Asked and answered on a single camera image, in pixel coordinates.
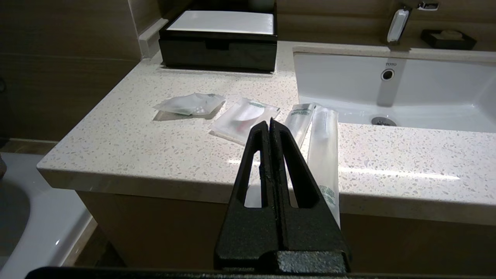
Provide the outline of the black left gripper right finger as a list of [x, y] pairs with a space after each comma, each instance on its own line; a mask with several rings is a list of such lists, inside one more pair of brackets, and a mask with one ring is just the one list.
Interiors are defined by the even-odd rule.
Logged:
[[278, 272], [350, 272], [349, 247], [289, 129], [270, 122]]

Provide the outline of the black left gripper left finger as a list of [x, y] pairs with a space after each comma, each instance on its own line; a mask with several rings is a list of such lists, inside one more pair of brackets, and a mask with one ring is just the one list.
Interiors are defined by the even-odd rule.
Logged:
[[[262, 206], [247, 208], [246, 194], [256, 152], [260, 153], [258, 170]], [[257, 270], [259, 259], [278, 249], [269, 129], [267, 122], [263, 121], [250, 130], [215, 246], [214, 266], [219, 269]]]

